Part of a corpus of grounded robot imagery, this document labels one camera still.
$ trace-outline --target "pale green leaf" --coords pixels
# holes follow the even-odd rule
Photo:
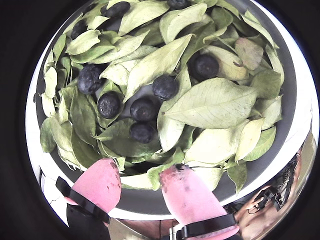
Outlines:
[[[257,90],[258,98],[274,99],[280,92],[281,74],[273,70],[260,71],[253,77],[250,86]]]
[[[213,78],[193,86],[165,115],[198,128],[226,129],[249,116],[256,97],[252,87]]]
[[[282,96],[273,99],[257,99],[254,108],[264,117],[262,130],[270,128],[274,123],[282,119]]]
[[[166,1],[144,0],[132,4],[121,20],[119,35],[123,36],[136,27],[145,24],[169,10]]]
[[[151,84],[163,74],[171,74],[185,51],[191,34],[178,38],[157,49],[134,66],[128,78],[125,103],[144,85]]]
[[[159,23],[162,38],[166,44],[172,42],[186,26],[199,22],[207,10],[207,4],[198,3],[180,10],[166,13]]]
[[[274,143],[276,137],[276,129],[276,126],[274,126],[269,128],[268,130],[262,131],[255,148],[243,159],[245,161],[254,161],[265,154]]]
[[[167,152],[175,146],[185,127],[184,123],[163,115],[191,88],[187,68],[177,77],[176,81],[179,82],[178,93],[172,99],[162,103],[157,117],[157,130],[163,152]]]
[[[257,145],[261,127],[264,124],[264,118],[253,120],[247,123],[240,135],[238,147],[236,149],[234,161],[237,163],[240,159],[247,156]]]
[[[235,41],[234,49],[249,70],[255,70],[260,65],[264,49],[253,41],[240,37]]]
[[[70,55],[82,54],[92,48],[95,44],[100,43],[101,33],[99,30],[88,30],[72,40],[66,48],[66,53]]]
[[[246,163],[237,164],[234,167],[230,167],[226,170],[229,178],[235,184],[235,193],[238,195],[242,187],[247,181],[247,166]]]
[[[245,67],[242,66],[240,58],[217,46],[206,46],[201,50],[202,54],[211,54],[219,62],[218,77],[227,78],[233,81],[244,80],[248,78],[248,72]]]
[[[114,45],[116,49],[107,51],[101,56],[91,60],[90,63],[105,64],[134,52],[141,45],[147,34],[148,31],[139,36],[131,36],[118,40]]]

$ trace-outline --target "leaf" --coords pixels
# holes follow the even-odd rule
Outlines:
[[[273,48],[275,48],[275,43],[270,35],[270,33],[260,24],[260,23],[257,23],[256,21],[248,18],[247,16],[245,15],[242,15],[242,19],[245,23],[247,23],[250,27],[254,28],[255,30],[257,30],[259,33],[261,33],[268,41],[269,43],[271,44],[271,46]]]
[[[87,29],[88,30],[96,30],[101,24],[107,21],[109,17],[106,16],[96,16],[93,21],[89,22]]]
[[[226,171],[219,167],[195,167],[193,170],[204,181],[210,191],[216,189],[222,175]]]
[[[62,34],[59,36],[58,40],[54,44],[52,51],[53,51],[53,57],[55,62],[58,61],[60,55],[62,54],[66,45],[66,40],[67,40],[66,34]]]
[[[261,132],[259,141],[254,149],[243,159],[245,161],[254,161],[264,155],[274,143],[276,137],[276,126]]]
[[[219,7],[224,8],[224,9],[229,10],[236,17],[239,17],[239,11],[234,6],[232,6],[230,3],[226,2],[225,0],[218,0],[216,5],[219,6]]]
[[[176,81],[179,82],[178,93],[172,99],[162,103],[157,117],[157,130],[163,152],[167,152],[175,146],[185,127],[184,123],[163,115],[191,88],[187,68],[177,77]]]
[[[261,127],[264,124],[264,118],[253,120],[247,123],[240,135],[239,145],[236,149],[234,161],[237,163],[240,159],[247,156],[257,145]]]
[[[71,144],[75,158],[87,169],[102,158],[98,152],[94,150],[93,146],[82,141],[74,130],[71,135]]]
[[[274,99],[280,92],[281,74],[273,70],[260,71],[253,77],[250,86],[257,90],[258,98]]]
[[[201,21],[206,10],[207,4],[198,3],[181,10],[173,10],[166,13],[159,23],[164,42],[166,44],[172,42],[183,28]]]
[[[141,27],[134,35],[138,36],[142,33],[145,33],[148,30],[150,30],[150,32],[144,38],[142,44],[149,45],[149,46],[156,46],[164,42],[160,32],[159,21],[155,21],[144,27]]]
[[[144,40],[147,34],[148,32],[145,32],[139,36],[132,36],[118,40],[115,43],[116,49],[107,51],[101,56],[91,60],[90,63],[105,64],[134,52],[141,45],[142,41]]]
[[[85,51],[84,53],[77,54],[77,55],[71,55],[70,56],[71,60],[78,64],[85,64],[90,62],[91,60],[94,60],[100,57],[102,54],[107,53],[111,49],[116,48],[103,35],[101,35],[99,39],[101,39],[101,41],[96,45],[94,45],[93,47],[91,47],[88,51]]]
[[[50,127],[51,118],[46,118],[40,128],[40,143],[44,153],[51,153],[57,146]]]
[[[189,59],[195,54],[197,51],[201,50],[205,46],[207,46],[210,42],[204,43],[204,38],[214,33],[216,30],[216,25],[211,21],[208,24],[201,26],[193,32],[195,36],[193,36],[186,47],[184,53],[181,57],[180,69],[183,70]]]
[[[206,46],[201,50],[202,54],[211,54],[219,62],[218,77],[227,78],[229,80],[238,81],[248,78],[248,72],[245,67],[241,66],[242,62],[240,58],[217,46]]]
[[[281,100],[282,96],[268,100],[259,98],[256,100],[254,108],[264,117],[262,130],[270,128],[274,123],[282,119]]]
[[[50,67],[49,70],[44,75],[45,81],[45,91],[44,94],[52,99],[56,95],[56,86],[57,86],[57,71],[54,67]]]
[[[144,57],[135,65],[128,78],[123,102],[125,103],[131,98],[140,87],[151,84],[157,77],[163,74],[171,74],[176,68],[191,36],[191,34],[188,34],[170,42]]]
[[[141,45],[133,52],[129,53],[126,56],[120,57],[112,62],[112,64],[118,64],[122,62],[127,62],[131,60],[138,60],[143,59],[144,57],[148,56],[149,54],[153,53],[158,48],[155,46],[147,46],[147,45]]]
[[[248,69],[255,70],[260,65],[264,49],[253,41],[240,37],[235,41],[234,49]]]
[[[96,117],[86,96],[77,90],[73,94],[70,106],[70,117],[73,129],[79,138],[94,146],[96,140],[91,137],[96,132]]]
[[[119,120],[95,138],[103,141],[116,154],[126,157],[140,157],[161,149],[158,136],[154,136],[149,143],[140,143],[131,138],[129,129],[134,122],[131,118]]]
[[[282,86],[282,84],[284,83],[284,80],[285,80],[284,68],[283,68],[279,58],[277,57],[275,50],[273,50],[268,44],[265,46],[265,52],[270,59],[273,70],[275,72],[281,74],[280,85]]]
[[[162,164],[160,166],[152,167],[146,172],[146,174],[149,178],[149,181],[152,184],[152,189],[154,191],[156,191],[160,188],[159,173],[170,168],[172,165],[182,163],[184,158],[185,158],[185,154],[181,151],[180,148],[177,148],[175,150],[174,154],[164,164]]]
[[[67,70],[65,70],[64,68],[58,69],[56,73],[57,73],[56,88],[60,90],[66,85],[68,73],[67,73]]]
[[[247,166],[246,163],[242,163],[236,165],[234,167],[228,168],[226,170],[229,178],[235,184],[235,192],[238,195],[242,187],[244,186],[245,182],[247,181]]]
[[[236,147],[232,129],[205,129],[185,153],[185,163],[198,161],[216,165],[234,155]]]
[[[46,60],[44,62],[44,65],[43,65],[43,75],[46,74],[46,72],[51,68],[51,67],[54,67],[55,65],[55,61],[54,61],[54,52],[53,50],[51,49],[49,51],[49,54],[48,56],[46,57]]]
[[[98,36],[101,35],[99,30],[88,30],[72,40],[66,48],[66,53],[70,55],[82,54],[92,48],[95,44],[100,43]]]
[[[207,79],[187,91],[165,116],[197,128],[227,129],[249,116],[256,97],[252,87],[225,78]]]
[[[73,131],[73,126],[70,121],[66,121],[62,124],[58,122],[55,117],[52,117],[50,122],[50,128],[52,136],[59,148],[72,152],[71,135]]]
[[[51,118],[56,114],[56,109],[54,105],[54,101],[52,98],[47,97],[44,93],[41,94],[41,99],[42,99],[42,109],[44,114],[48,117]]]
[[[119,35],[123,36],[136,27],[145,24],[169,10],[166,1],[144,0],[132,4],[121,20]]]

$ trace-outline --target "bowl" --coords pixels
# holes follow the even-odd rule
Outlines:
[[[276,123],[277,132],[272,147],[267,153],[255,161],[247,162],[247,180],[243,188],[250,185],[275,159],[276,155],[282,148],[286,137],[289,133],[292,125],[295,107],[296,107],[296,96],[297,96],[297,84],[294,64],[291,58],[290,51],[284,41],[281,33],[273,22],[267,17],[267,15],[252,1],[250,0],[227,0],[230,4],[236,7],[239,12],[244,14],[246,10],[249,10],[266,28],[270,33],[273,40],[279,46],[278,57],[283,64],[285,81],[282,85],[282,120]],[[44,60],[47,58],[50,49],[53,47],[58,37],[62,34],[64,29],[73,22],[77,16],[85,9],[90,2],[78,9],[56,32],[52,42],[48,45],[47,51],[44,53]],[[35,95],[35,108],[36,116],[39,128],[41,127],[46,116],[42,108],[42,99],[38,93],[43,93],[45,89],[45,83],[43,79],[43,68],[45,61],[42,61],[40,71],[36,76],[36,95]],[[50,153],[55,164],[61,169],[61,171],[72,181],[75,182],[82,174],[80,170],[71,170],[59,157],[57,149]],[[213,191],[218,200],[223,205],[228,204],[228,199],[235,196],[235,185],[228,178],[227,174],[224,174]],[[144,215],[155,215],[155,216],[168,216],[170,213],[166,207],[164,198],[161,190],[138,190],[138,189],[122,189],[120,202],[117,205],[117,209],[125,210],[131,213],[144,214]]]

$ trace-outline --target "blueberry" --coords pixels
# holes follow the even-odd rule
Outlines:
[[[130,137],[139,143],[150,143],[156,133],[156,130],[148,123],[136,122],[131,125],[129,134]]]
[[[120,1],[112,5],[109,9],[106,6],[100,9],[102,16],[107,18],[117,18],[125,15],[130,9],[130,3],[127,1]]]
[[[97,91],[103,81],[99,79],[101,70],[93,64],[86,65],[78,76],[78,89],[83,94],[93,94]]]
[[[161,75],[157,77],[152,84],[152,91],[155,96],[162,100],[172,99],[177,95],[179,90],[179,82],[172,76]]]
[[[189,6],[188,0],[168,0],[167,3],[172,9],[185,9]]]
[[[82,19],[74,25],[70,37],[72,40],[76,39],[80,34],[83,34],[85,31],[87,31],[87,25],[86,21]]]
[[[138,122],[148,122],[157,115],[157,107],[148,97],[135,100],[130,106],[131,117]]]
[[[193,62],[193,77],[199,81],[214,78],[219,68],[219,63],[213,56],[202,54]]]
[[[105,119],[113,119],[120,112],[121,102],[115,91],[103,94],[97,103],[98,112]]]
[[[85,15],[87,12],[91,11],[92,9],[94,9],[96,6],[98,5],[98,3],[93,3],[89,6],[87,6],[83,11],[83,15]]]

